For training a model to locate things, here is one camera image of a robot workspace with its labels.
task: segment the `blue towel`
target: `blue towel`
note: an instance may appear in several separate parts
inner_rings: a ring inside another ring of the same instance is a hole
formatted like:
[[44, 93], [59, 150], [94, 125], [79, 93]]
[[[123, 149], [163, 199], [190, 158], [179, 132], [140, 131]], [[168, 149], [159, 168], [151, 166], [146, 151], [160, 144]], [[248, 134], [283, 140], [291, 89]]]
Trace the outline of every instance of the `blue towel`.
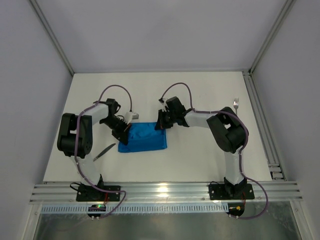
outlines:
[[166, 130], [155, 130], [156, 122], [136, 122], [128, 134], [128, 145], [119, 142], [119, 153], [135, 153], [167, 148]]

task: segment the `wire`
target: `wire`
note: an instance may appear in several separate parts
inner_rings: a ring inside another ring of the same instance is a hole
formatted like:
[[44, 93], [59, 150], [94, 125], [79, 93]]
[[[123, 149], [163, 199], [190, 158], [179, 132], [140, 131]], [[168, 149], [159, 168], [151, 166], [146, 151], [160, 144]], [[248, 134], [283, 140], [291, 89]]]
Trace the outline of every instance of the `wire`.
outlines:
[[262, 214], [264, 214], [267, 209], [268, 209], [268, 206], [269, 206], [269, 198], [268, 198], [268, 194], [266, 192], [266, 190], [264, 189], [264, 187], [256, 180], [250, 178], [250, 177], [247, 177], [243, 171], [243, 160], [242, 160], [242, 152], [243, 150], [245, 149], [245, 147], [247, 146], [248, 144], [248, 140], [249, 140], [249, 132], [248, 132], [248, 129], [246, 128], [245, 124], [238, 118], [237, 115], [234, 115], [230, 112], [226, 112], [226, 111], [199, 111], [199, 110], [196, 110], [194, 107], [193, 107], [193, 102], [192, 102], [192, 94], [191, 94], [191, 90], [189, 88], [189, 86], [184, 83], [184, 82], [177, 82], [175, 84], [172, 84], [171, 86], [169, 86], [165, 91], [164, 93], [162, 94], [161, 98], [163, 98], [165, 96], [165, 94], [169, 91], [169, 89], [171, 89], [172, 87], [176, 86], [176, 85], [184, 85], [186, 86], [186, 88], [188, 89], [188, 92], [189, 92], [189, 98], [190, 98], [190, 107], [191, 109], [195, 112], [195, 113], [198, 113], [198, 114], [224, 114], [224, 115], [227, 115], [235, 120], [237, 120], [241, 127], [244, 129], [244, 133], [245, 133], [245, 140], [244, 140], [244, 144], [243, 146], [240, 148], [240, 150], [238, 151], [238, 154], [239, 154], [239, 171], [240, 171], [240, 174], [243, 176], [243, 178], [251, 181], [251, 182], [254, 182], [255, 184], [257, 184], [263, 191], [264, 195], [265, 195], [265, 206], [264, 206], [264, 209], [257, 215], [254, 215], [254, 216], [241, 216], [241, 217], [238, 217], [238, 219], [242, 219], [242, 220], [250, 220], [250, 219], [255, 219], [255, 218], [258, 218], [260, 217]]
[[246, 194], [245, 194], [245, 192], [242, 192], [242, 195], [243, 195], [243, 198], [241, 196], [241, 200], [243, 202], [243, 207], [245, 207], [246, 206]]
[[74, 188], [74, 187], [72, 186], [72, 184], [75, 184], [75, 185], [78, 185], [78, 186], [80, 186], [80, 184], [77, 183], [77, 182], [72, 182], [72, 183], [70, 183], [70, 188], [72, 188], [73, 190], [75, 190], [75, 191], [78, 192], [78, 189]]
[[104, 198], [104, 201], [103, 201], [103, 205], [106, 205], [108, 202], [108, 193], [106, 192], [105, 193], [105, 198]]
[[218, 182], [216, 182], [216, 181], [211, 181], [210, 184], [212, 184], [212, 183], [215, 183], [215, 184], [220, 185], [220, 183], [218, 183]]
[[90, 107], [87, 107], [85, 110], [83, 110], [83, 111], [78, 115], [77, 121], [76, 121], [76, 134], [75, 134], [75, 144], [74, 144], [74, 161], [75, 161], [75, 163], [76, 163], [76, 168], [78, 169], [78, 172], [79, 172], [80, 176], [81, 176], [91, 187], [93, 187], [94, 189], [96, 189], [96, 190], [98, 190], [98, 191], [100, 191], [100, 192], [110, 193], [110, 194], [115, 194], [115, 193], [119, 193], [119, 194], [120, 194], [120, 193], [124, 193], [124, 195], [123, 195], [122, 199], [120, 200], [120, 202], [119, 202], [110, 212], [108, 212], [108, 213], [100, 216], [100, 219], [103, 219], [103, 218], [106, 218], [106, 217], [110, 216], [115, 210], [117, 210], [118, 207], [119, 207], [119, 206], [123, 203], [123, 201], [125, 200], [126, 195], [127, 195], [127, 192], [124, 191], [124, 190], [110, 191], [110, 190], [101, 189], [101, 188], [95, 186], [95, 185], [84, 175], [84, 173], [82, 172], [82, 170], [81, 170], [81, 168], [80, 168], [79, 160], [78, 160], [78, 158], [77, 158], [77, 155], [78, 155], [78, 144], [79, 144], [79, 133], [80, 133], [80, 119], [81, 119], [81, 116], [82, 116], [85, 112], [87, 112], [87, 111], [93, 109], [94, 107], [96, 107], [96, 106], [99, 104], [99, 102], [101, 101], [104, 93], [105, 93], [109, 88], [112, 88], [112, 87], [122, 88], [122, 89], [124, 89], [124, 90], [128, 93], [129, 98], [130, 98], [130, 112], [132, 112], [132, 98], [131, 98], [131, 95], [130, 95], [130, 93], [128, 92], [128, 90], [127, 90], [125, 87], [121, 86], [121, 85], [113, 84], [113, 85], [107, 86], [107, 87], [102, 91], [102, 93], [101, 93], [98, 101], [96, 101], [94, 105], [92, 105], [92, 106], [90, 106]]

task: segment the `metal knife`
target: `metal knife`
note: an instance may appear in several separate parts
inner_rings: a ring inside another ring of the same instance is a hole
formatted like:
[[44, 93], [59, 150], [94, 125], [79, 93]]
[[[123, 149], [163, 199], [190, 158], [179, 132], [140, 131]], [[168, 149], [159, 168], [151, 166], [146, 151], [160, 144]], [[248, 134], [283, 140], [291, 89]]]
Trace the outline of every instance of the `metal knife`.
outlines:
[[104, 155], [106, 152], [108, 152], [110, 149], [112, 149], [114, 147], [114, 145], [116, 145], [115, 143], [112, 143], [111, 145], [107, 146], [102, 152], [100, 152], [98, 154], [98, 156], [96, 156], [93, 161], [96, 161], [98, 158], [100, 158], [102, 155]]

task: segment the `white wall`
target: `white wall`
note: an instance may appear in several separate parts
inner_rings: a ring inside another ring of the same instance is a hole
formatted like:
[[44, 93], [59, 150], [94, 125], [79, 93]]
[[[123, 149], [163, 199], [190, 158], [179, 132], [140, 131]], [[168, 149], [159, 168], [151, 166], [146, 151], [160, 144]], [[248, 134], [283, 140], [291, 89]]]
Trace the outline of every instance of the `white wall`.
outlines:
[[37, 0], [76, 73], [250, 68], [285, 0]]
[[320, 1], [298, 0], [254, 72], [268, 119], [320, 227]]
[[0, 1], [0, 239], [21, 233], [70, 83], [28, 1]]

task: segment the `silver fork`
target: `silver fork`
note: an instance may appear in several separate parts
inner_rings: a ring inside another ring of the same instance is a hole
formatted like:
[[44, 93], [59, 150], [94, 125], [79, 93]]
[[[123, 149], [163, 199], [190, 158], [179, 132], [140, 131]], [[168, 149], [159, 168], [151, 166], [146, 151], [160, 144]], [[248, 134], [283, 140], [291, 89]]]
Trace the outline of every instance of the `silver fork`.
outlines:
[[233, 101], [233, 108], [235, 110], [235, 115], [238, 115], [238, 108], [239, 108], [239, 98], [236, 97]]

